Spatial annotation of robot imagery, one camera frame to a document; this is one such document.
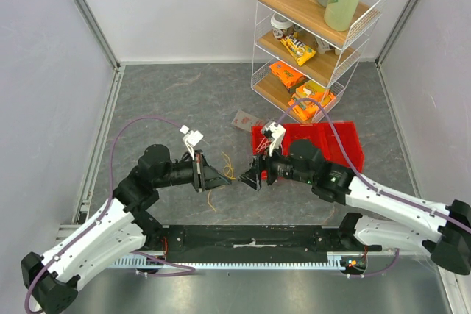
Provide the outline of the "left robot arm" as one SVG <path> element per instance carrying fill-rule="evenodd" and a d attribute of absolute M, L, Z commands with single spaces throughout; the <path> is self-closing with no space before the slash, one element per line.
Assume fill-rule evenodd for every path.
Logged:
<path fill-rule="evenodd" d="M 142 247 L 156 249 L 162 226 L 147 210 L 159 199 L 159 189 L 189 184 L 203 192 L 230 183 L 200 150 L 173 161 L 166 146 L 147 147 L 111 197 L 82 226 L 50 250 L 23 258 L 26 312 L 32 311 L 35 301 L 39 313 L 61 313 L 115 260 Z"/>

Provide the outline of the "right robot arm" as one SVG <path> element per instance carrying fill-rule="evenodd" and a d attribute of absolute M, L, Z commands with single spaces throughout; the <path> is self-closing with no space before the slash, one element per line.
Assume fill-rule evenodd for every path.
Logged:
<path fill-rule="evenodd" d="M 425 252 L 438 266 L 459 275 L 470 274 L 470 205 L 418 199 L 367 179 L 357 170 L 332 163 L 309 140 L 296 140 L 287 155 L 267 150 L 253 157 L 239 180 L 255 190 L 278 178 L 311 186 L 321 200 L 368 210 L 386 218 L 370 221 L 347 216 L 337 232 L 340 247 L 361 244 Z"/>

